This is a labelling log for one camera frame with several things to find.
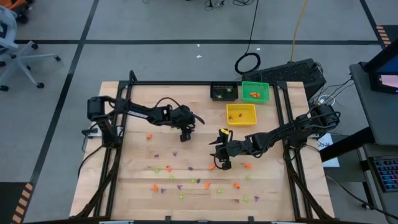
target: wooden table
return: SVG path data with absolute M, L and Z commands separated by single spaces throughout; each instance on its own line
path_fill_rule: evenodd
M 116 96 L 118 82 L 104 82 L 101 95 Z M 302 83 L 288 83 L 290 102 L 294 117 L 308 111 L 307 99 Z M 260 159 L 252 156 L 238 156 L 231 159 L 231 170 L 209 170 L 215 152 L 213 142 L 220 128 L 234 131 L 234 139 L 243 140 L 247 134 L 266 132 L 279 127 L 275 97 L 271 87 L 270 102 L 256 105 L 257 124 L 254 126 L 228 126 L 226 104 L 231 102 L 212 101 L 210 86 L 167 86 L 134 85 L 132 101 L 148 107 L 154 106 L 162 97 L 169 96 L 180 104 L 185 104 L 206 124 L 197 122 L 192 139 L 180 142 L 180 131 L 167 126 L 154 126 L 144 119 L 129 116 L 124 135 L 123 152 L 119 166 L 118 181 L 114 196 L 111 218 L 114 220 L 164 220 L 170 215 L 172 220 L 220 220 L 245 221 L 253 216 L 256 221 L 293 221 L 294 213 L 286 166 L 282 159 L 282 143 L 277 142 Z M 280 91 L 284 121 L 287 121 L 283 94 Z M 163 101 L 163 105 L 173 104 Z M 101 144 L 101 139 L 91 139 L 87 143 L 86 155 Z M 316 141 L 308 144 L 317 146 Z M 88 159 L 78 180 L 75 198 L 70 214 L 76 215 L 89 201 L 98 188 L 105 149 Z M 319 153 L 313 149 L 301 150 L 303 169 L 309 191 L 317 202 L 331 216 L 334 216 L 325 174 Z M 245 169 L 243 164 L 252 164 Z M 199 184 L 192 179 L 201 179 Z M 210 189 L 205 189 L 210 181 Z M 239 183 L 239 190 L 233 183 Z M 152 190 L 157 184 L 159 192 Z M 160 188 L 166 189 L 162 194 Z M 301 216 L 305 216 L 302 194 L 297 188 Z M 101 214 L 104 214 L 108 193 L 104 193 Z

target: green bin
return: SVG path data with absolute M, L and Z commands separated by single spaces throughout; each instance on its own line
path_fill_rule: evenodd
M 250 93 L 260 93 L 260 98 L 253 98 Z M 269 101 L 269 84 L 242 82 L 242 100 L 248 103 L 266 103 Z

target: computer monitor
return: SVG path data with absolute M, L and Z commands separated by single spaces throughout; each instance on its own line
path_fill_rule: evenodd
M 365 66 L 374 91 L 398 94 L 398 41 L 377 54 Z

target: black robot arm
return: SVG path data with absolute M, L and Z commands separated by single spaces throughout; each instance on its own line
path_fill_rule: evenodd
M 108 114 L 105 114 L 105 103 L 109 103 L 113 108 Z M 87 101 L 87 118 L 92 122 L 96 122 L 102 131 L 104 147 L 116 147 L 116 144 L 118 144 L 117 129 L 111 126 L 109 120 L 124 113 L 146 119 L 150 124 L 156 126 L 167 125 L 181 129 L 180 140 L 181 142 L 185 142 L 191 139 L 190 134 L 195 129 L 195 120 L 197 119 L 203 124 L 205 122 L 199 116 L 193 114 L 189 107 L 179 105 L 177 102 L 176 104 L 178 107 L 174 110 L 171 105 L 148 108 L 124 99 L 114 99 L 110 96 L 96 96 Z
M 340 122 L 339 117 L 340 113 L 335 112 L 330 105 L 320 105 L 268 133 L 247 135 L 243 141 L 232 140 L 233 132 L 221 129 L 217 140 L 210 143 L 221 144 L 216 146 L 216 152 L 211 155 L 215 159 L 217 168 L 228 170 L 231 168 L 230 156 L 252 155 L 260 158 L 275 142 L 281 139 L 286 139 L 291 147 L 301 148 L 307 143 L 307 138 L 310 135 L 324 134 L 335 128 Z M 222 163 L 221 167 L 216 164 L 216 159 Z

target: yellow cable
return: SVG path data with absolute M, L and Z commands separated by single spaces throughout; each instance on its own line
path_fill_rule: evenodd
M 299 18 L 298 21 L 297 21 L 296 29 L 294 30 L 293 44 L 292 44 L 292 54 L 290 55 L 290 61 L 291 61 L 291 62 L 293 62 L 294 43 L 295 43 L 295 41 L 296 41 L 297 30 L 299 29 L 299 25 L 300 25 L 301 19 L 303 18 L 304 11 L 305 11 L 305 8 L 306 8 L 306 6 L 307 6 L 307 3 L 308 3 L 308 0 L 305 0 L 304 5 L 303 5 L 303 8 L 301 9 L 300 18 Z

